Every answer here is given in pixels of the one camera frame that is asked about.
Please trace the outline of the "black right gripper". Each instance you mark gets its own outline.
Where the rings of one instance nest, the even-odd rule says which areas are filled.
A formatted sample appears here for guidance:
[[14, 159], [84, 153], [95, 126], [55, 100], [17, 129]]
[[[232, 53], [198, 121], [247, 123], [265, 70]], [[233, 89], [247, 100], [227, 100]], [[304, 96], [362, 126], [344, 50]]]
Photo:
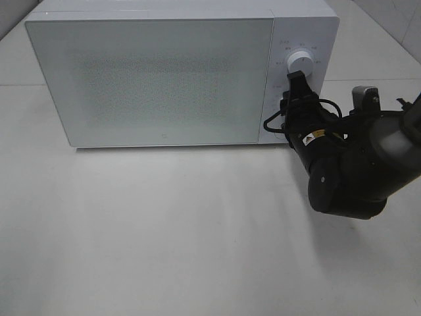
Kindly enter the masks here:
[[344, 133], [332, 130], [332, 124], [343, 118], [339, 106], [333, 101], [320, 99], [310, 88], [302, 71], [287, 74], [287, 79], [288, 98], [284, 95], [280, 101], [280, 115], [285, 119], [281, 131], [290, 148], [305, 145], [307, 134], [313, 140], [325, 136], [336, 147], [345, 147]]

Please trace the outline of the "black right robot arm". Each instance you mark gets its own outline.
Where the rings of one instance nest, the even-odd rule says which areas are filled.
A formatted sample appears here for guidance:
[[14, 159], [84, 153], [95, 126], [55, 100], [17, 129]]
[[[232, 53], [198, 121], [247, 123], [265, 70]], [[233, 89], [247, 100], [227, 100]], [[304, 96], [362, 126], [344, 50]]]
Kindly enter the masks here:
[[341, 117], [324, 108], [301, 71], [287, 79], [282, 130], [309, 176], [315, 211], [370, 219], [420, 176], [419, 99], [401, 99], [400, 110], [384, 111], [377, 88], [357, 86], [352, 110]]

